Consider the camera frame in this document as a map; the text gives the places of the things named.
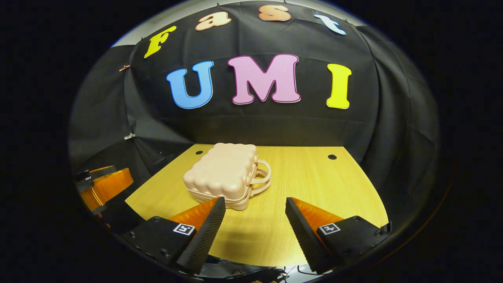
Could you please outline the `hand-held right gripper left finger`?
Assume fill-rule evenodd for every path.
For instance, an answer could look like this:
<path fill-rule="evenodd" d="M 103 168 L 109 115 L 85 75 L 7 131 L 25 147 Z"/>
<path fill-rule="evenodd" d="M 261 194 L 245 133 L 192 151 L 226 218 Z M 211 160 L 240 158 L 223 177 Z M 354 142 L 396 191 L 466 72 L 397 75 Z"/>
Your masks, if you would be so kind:
<path fill-rule="evenodd" d="M 162 266 L 199 274 L 225 212 L 225 198 L 216 197 L 168 219 L 151 217 L 122 238 Z"/>

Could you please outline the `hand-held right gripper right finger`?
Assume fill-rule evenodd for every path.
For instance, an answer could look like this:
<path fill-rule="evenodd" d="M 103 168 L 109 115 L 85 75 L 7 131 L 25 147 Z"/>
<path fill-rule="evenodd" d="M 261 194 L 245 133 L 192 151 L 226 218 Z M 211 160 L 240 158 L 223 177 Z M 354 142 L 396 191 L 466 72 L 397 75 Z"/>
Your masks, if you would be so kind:
<path fill-rule="evenodd" d="M 359 215 L 342 218 L 294 197 L 285 213 L 309 268 L 316 274 L 349 267 L 383 243 L 392 222 L 377 227 Z"/>

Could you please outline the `pink suitcase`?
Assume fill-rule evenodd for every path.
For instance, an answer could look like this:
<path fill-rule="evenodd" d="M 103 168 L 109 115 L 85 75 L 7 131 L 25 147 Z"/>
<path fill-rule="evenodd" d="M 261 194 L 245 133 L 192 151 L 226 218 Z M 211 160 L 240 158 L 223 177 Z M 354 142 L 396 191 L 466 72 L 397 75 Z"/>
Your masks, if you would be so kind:
<path fill-rule="evenodd" d="M 243 211 L 253 196 L 271 186 L 272 169 L 259 159 L 255 145 L 217 143 L 182 179 L 196 201 L 224 197 L 226 208 Z"/>

